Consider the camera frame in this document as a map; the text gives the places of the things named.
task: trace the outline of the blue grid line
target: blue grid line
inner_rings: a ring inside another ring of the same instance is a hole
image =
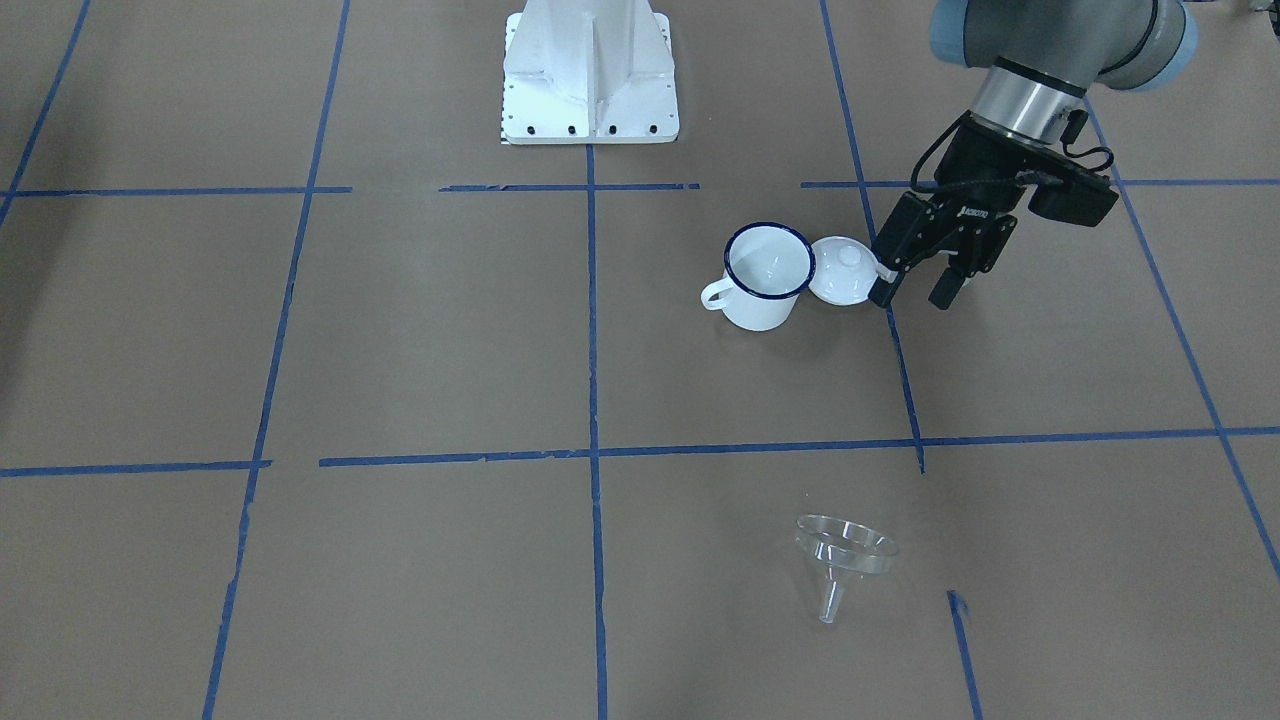
[[[863,184],[867,187],[911,187],[911,181],[867,181]],[[922,181],[920,184],[929,187],[937,183]],[[1125,181],[1125,184],[1129,187],[1254,187],[1280,184],[1280,178],[1151,178]],[[800,183],[801,190],[847,190],[854,187],[859,187],[858,181],[804,181]]]
[[[598,309],[595,273],[595,147],[586,146],[586,266],[588,266],[588,366],[590,369],[590,459],[591,459],[591,556],[595,573],[595,702],[596,716],[609,716],[609,671],[605,655],[604,628],[604,533],[600,510],[600,386],[598,370]]]
[[[351,13],[351,0],[343,0],[342,15],[338,18],[338,33],[333,46],[333,59],[329,64],[329,82],[325,86],[324,101],[320,105],[320,120],[316,126],[315,147],[311,152],[311,172],[307,174],[307,191],[302,195],[302,213],[298,217],[298,232],[293,240],[293,255],[289,259],[289,275],[284,286],[284,300],[280,304],[280,320],[275,331],[275,345],[271,350],[271,369],[268,372],[266,389],[262,393],[262,414],[259,420],[257,437],[253,442],[253,460],[262,459],[266,446],[266,430],[271,419],[271,401],[275,396],[275,383],[280,372],[280,357],[284,354],[284,336],[289,325],[289,309],[293,305],[293,286],[298,277],[298,261],[302,256],[302,243],[307,234],[307,220],[311,215],[311,201],[316,187],[316,177],[320,173],[320,156],[324,150],[325,129],[329,124],[329,108],[333,105],[333,91],[338,82],[338,67],[342,61],[342,45],[347,35],[347,17]],[[232,614],[236,610],[236,593],[239,588],[241,570],[244,565],[244,546],[248,541],[250,514],[248,509],[253,503],[253,495],[257,492],[259,469],[253,468],[248,473],[244,483],[244,502],[241,506],[241,520],[238,541],[236,544],[236,570],[232,580],[227,584],[227,597],[223,601],[223,616],[218,628],[218,642],[214,647],[214,661],[209,670],[209,688],[205,693],[204,720],[212,720],[214,706],[218,701],[218,685],[221,680],[223,659],[227,655],[227,637],[230,632]]]
[[[81,12],[76,15],[76,26],[72,28],[72,36],[67,41],[67,50],[63,53],[61,61],[58,63],[58,72],[54,73],[54,83],[49,87],[49,94],[45,95],[45,104],[41,105],[40,114],[36,115],[36,124],[31,128],[31,136],[27,137],[27,146],[22,149],[18,168],[13,173],[13,181],[9,182],[9,192],[5,195],[4,202],[0,202],[0,227],[4,227],[4,222],[9,217],[9,210],[13,208],[13,193],[18,192],[18,187],[22,184],[22,176],[27,173],[31,154],[35,152],[36,142],[40,140],[40,131],[45,128],[45,120],[49,119],[49,110],[54,106],[54,99],[58,97],[58,88],[61,87],[63,77],[67,76],[67,67],[70,65],[72,55],[76,53],[76,44],[79,42],[81,31],[84,29],[84,18],[88,17],[90,1],[84,0],[81,4]]]
[[[969,616],[969,605],[956,591],[947,591],[947,605],[951,606],[951,625],[956,632],[960,664],[964,665],[964,684],[969,688],[969,707],[973,710],[973,720],[982,720],[982,700],[978,698],[978,680],[973,674],[973,660],[969,657],[969,635],[964,629],[964,619]]]
[[[1085,109],[1089,111],[1089,119],[1093,123],[1093,129],[1098,135],[1098,141],[1102,145],[1107,143],[1107,138],[1102,132],[1102,124],[1098,122],[1097,111],[1093,109],[1093,104],[1088,99],[1084,100]],[[1228,464],[1231,466],[1231,473],[1235,475],[1235,483],[1240,488],[1240,495],[1244,497],[1244,503],[1249,509],[1249,515],[1253,518],[1253,527],[1258,532],[1258,539],[1262,541],[1262,547],[1271,560],[1271,570],[1275,573],[1276,579],[1280,579],[1280,556],[1276,555],[1275,544],[1271,542],[1271,534],[1267,532],[1267,525],[1262,520],[1262,514],[1258,511],[1257,502],[1253,500],[1253,491],[1249,489],[1249,483],[1244,478],[1244,471],[1240,469],[1240,462],[1235,457],[1235,448],[1231,447],[1231,439],[1228,437],[1225,428],[1222,427],[1222,419],[1217,413],[1217,405],[1213,404],[1213,397],[1210,395],[1208,384],[1204,382],[1204,373],[1201,372],[1199,361],[1196,360],[1196,352],[1192,350],[1190,340],[1187,337],[1187,331],[1183,328],[1183,322],[1178,316],[1178,310],[1174,307],[1172,296],[1169,295],[1169,287],[1165,284],[1165,278],[1160,272],[1160,266],[1156,264],[1156,255],[1151,250],[1151,243],[1147,242],[1147,233],[1142,227],[1142,220],[1138,219],[1138,211],[1134,209],[1133,200],[1129,197],[1129,190],[1126,187],[1124,177],[1116,165],[1111,167],[1111,174],[1114,176],[1114,182],[1116,190],[1120,192],[1121,200],[1124,200],[1125,210],[1129,213],[1129,220],[1133,223],[1133,229],[1138,234],[1138,243],[1142,246],[1142,252],[1147,258],[1147,266],[1151,268],[1151,275],[1156,281],[1156,288],[1160,291],[1160,297],[1165,302],[1165,310],[1169,313],[1169,319],[1174,324],[1174,331],[1178,333],[1178,342],[1183,346],[1183,354],[1187,355],[1187,364],[1192,369],[1192,375],[1196,378],[1196,384],[1199,386],[1201,397],[1204,400],[1204,407],[1208,410],[1210,419],[1213,423],[1213,429],[1217,432],[1219,442],[1222,445],[1222,451],[1226,454]]]
[[[605,183],[596,184],[449,184],[439,192],[618,192],[618,191],[678,191],[701,190],[701,183],[659,182],[659,183]]]
[[[854,176],[858,177],[855,186],[863,201],[863,215],[867,220],[868,242],[876,242],[876,218],[872,217],[872,200],[867,192],[867,176],[863,173],[863,154],[858,149],[858,132],[854,131],[854,115],[849,109],[849,94],[845,91],[845,73],[840,69],[840,54],[836,51],[836,35],[831,29],[831,12],[827,0],[818,0],[822,9],[822,26],[827,33],[827,51],[831,54],[831,69],[836,76],[836,92],[840,95],[840,110],[845,115],[845,132],[849,136],[849,152],[854,160]],[[920,443],[920,423],[915,414],[915,398],[911,395],[911,377],[906,370],[906,355],[902,352],[902,340],[897,332],[897,320],[893,309],[886,311],[888,318],[890,337],[893,340],[893,351],[897,354],[897,369],[902,378],[902,402],[906,406],[906,416],[911,424],[911,437],[915,439],[915,456],[924,473],[924,446]]]
[[[150,473],[195,473],[269,468],[270,460],[223,460],[216,462],[141,462],[127,465],[54,465],[47,468],[0,468],[0,478],[61,478],[69,475],[142,475]]]
[[[13,197],[187,197],[192,195],[347,195],[355,188],[347,184],[307,187],[120,187],[77,190],[19,190],[6,195]]]
[[[1263,425],[1248,428],[1225,428],[1222,432],[1240,437],[1280,436],[1280,427]],[[968,437],[922,437],[886,439],[842,439],[817,442],[759,442],[735,445],[658,445],[630,447],[596,447],[599,457],[653,457],[667,455],[740,455],[753,452],[814,452],[823,450],[886,450],[915,447],[919,442],[925,447],[961,447],[993,445],[1050,445],[1085,442],[1123,442],[1148,439],[1212,438],[1217,437],[1215,428],[1179,428],[1160,430],[1115,430],[1097,433],[1039,433],[1006,436],[968,436]],[[440,465],[452,462],[500,462],[520,460],[570,460],[590,457],[593,450],[522,450],[515,452],[445,452],[436,455],[364,455],[348,457],[323,457],[320,468],[353,468],[369,465]]]

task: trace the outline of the robotic arm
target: robotic arm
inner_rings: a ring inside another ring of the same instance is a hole
[[[881,307],[909,270],[940,254],[948,266],[929,301],[950,307],[970,278],[995,266],[1028,187],[1042,218],[1101,223],[1117,199],[1100,174],[1111,151],[1070,150],[1088,122],[1084,94],[1094,82],[1165,85],[1194,54],[1197,28],[1179,0],[940,0],[931,40],[940,59],[989,70],[970,109],[920,158],[911,191],[872,246],[882,268],[870,300]],[[922,184],[920,169],[948,137],[936,186]],[[1096,167],[1075,161],[1097,154],[1106,159]]]

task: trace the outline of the mug handle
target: mug handle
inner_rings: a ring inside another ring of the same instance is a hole
[[[703,288],[703,307],[708,310],[723,310],[728,306],[728,299],[721,297],[719,300],[712,300],[717,295],[733,288],[732,278],[721,278],[712,284]]]

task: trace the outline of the white plastic bracket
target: white plastic bracket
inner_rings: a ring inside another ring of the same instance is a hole
[[[507,18],[502,138],[671,142],[680,133],[671,22],[649,0],[529,0]]]

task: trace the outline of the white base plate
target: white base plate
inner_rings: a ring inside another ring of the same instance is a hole
[[[524,13],[507,18],[506,47],[516,36]],[[654,13],[667,50],[671,20]],[[585,101],[559,95],[544,81],[504,78],[502,141],[509,145],[607,145],[672,142],[680,135],[675,78],[632,81],[605,101],[600,127],[589,131]]]

